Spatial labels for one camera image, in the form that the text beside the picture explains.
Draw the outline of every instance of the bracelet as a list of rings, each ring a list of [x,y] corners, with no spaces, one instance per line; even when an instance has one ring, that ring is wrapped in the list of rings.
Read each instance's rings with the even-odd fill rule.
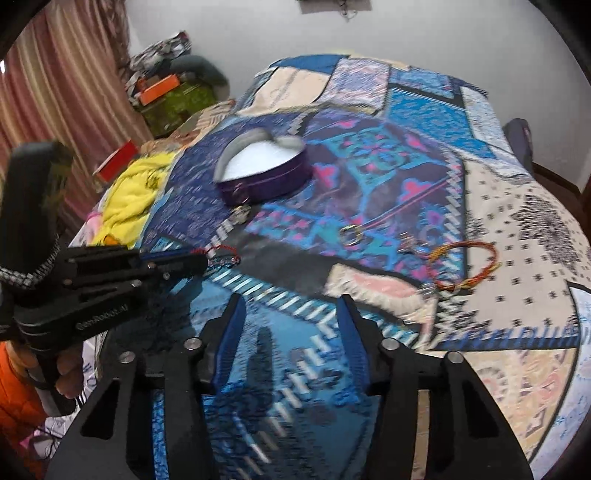
[[[469,290],[470,288],[476,287],[481,281],[483,281],[486,277],[492,274],[497,268],[501,266],[500,263],[497,262],[498,259],[498,252],[493,244],[489,244],[486,242],[480,241],[466,241],[466,242],[454,242],[452,244],[441,245],[440,247],[435,248],[432,250],[427,256],[427,269],[429,272],[432,271],[433,264],[441,258],[444,254],[453,250],[454,248],[460,247],[480,247],[485,248],[489,252],[492,253],[492,259],[490,263],[485,266],[478,275],[467,278],[460,283],[444,283],[441,280],[438,280],[433,276],[433,283],[437,286],[439,290],[446,290],[446,291],[456,291],[456,290]]]

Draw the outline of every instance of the metal ring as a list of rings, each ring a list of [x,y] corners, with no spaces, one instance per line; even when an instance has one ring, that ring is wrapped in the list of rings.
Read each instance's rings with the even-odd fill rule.
[[[355,239],[346,241],[346,236],[349,232],[355,233]],[[339,230],[339,238],[345,247],[354,247],[363,240],[363,230],[359,225],[347,225]]]

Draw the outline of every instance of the patchwork quilt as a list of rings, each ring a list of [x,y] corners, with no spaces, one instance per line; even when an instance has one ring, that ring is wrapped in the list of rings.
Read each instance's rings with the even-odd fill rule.
[[[248,129],[301,136],[312,181],[234,225],[212,186],[225,146]],[[339,230],[363,239],[344,246]],[[400,254],[409,232],[434,248],[493,242],[501,267],[464,295],[421,304],[422,260]],[[464,352],[541,479],[591,406],[591,248],[567,210],[520,165],[487,94],[448,75],[345,55],[283,59],[256,75],[232,115],[178,158],[140,244],[235,246],[242,264],[184,281],[158,314],[109,333],[101,358],[142,351],[152,369],[199,334],[238,292],[248,317],[229,383],[204,400],[222,478],[358,478],[377,400],[355,390],[335,318],[344,293],[384,335],[430,355]],[[474,275],[480,249],[437,266]],[[420,395],[421,418],[428,401]],[[424,477],[419,423],[413,478]],[[154,457],[168,478],[163,397],[154,396]]]

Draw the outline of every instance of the curtain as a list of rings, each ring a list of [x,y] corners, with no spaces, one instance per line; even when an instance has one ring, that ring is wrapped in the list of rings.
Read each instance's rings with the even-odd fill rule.
[[[80,225],[98,201],[92,172],[128,140],[151,140],[127,100],[125,0],[53,0],[18,37],[0,74],[0,179],[11,150],[58,139],[74,152],[61,221]]]

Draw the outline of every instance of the wire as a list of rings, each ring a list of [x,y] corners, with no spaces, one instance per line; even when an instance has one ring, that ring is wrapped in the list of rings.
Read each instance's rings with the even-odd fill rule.
[[[336,0],[340,7],[340,14],[345,17],[347,20],[351,20],[355,15],[357,15],[357,10],[352,9],[349,10],[349,0]]]
[[[26,421],[22,421],[20,419],[15,418],[14,416],[12,416],[12,414],[10,412],[8,412],[3,406],[0,405],[0,410],[2,410],[8,417],[10,417],[12,419],[12,421],[14,421],[14,423],[16,423],[17,425],[21,425],[24,427],[28,427],[30,429],[35,430],[39,430],[39,432],[44,433],[45,435],[50,436],[51,438],[53,438],[54,440],[61,440],[63,437],[61,437],[60,435],[56,435],[54,433],[48,432],[46,429],[39,427],[39,426],[35,426],[29,422]]]

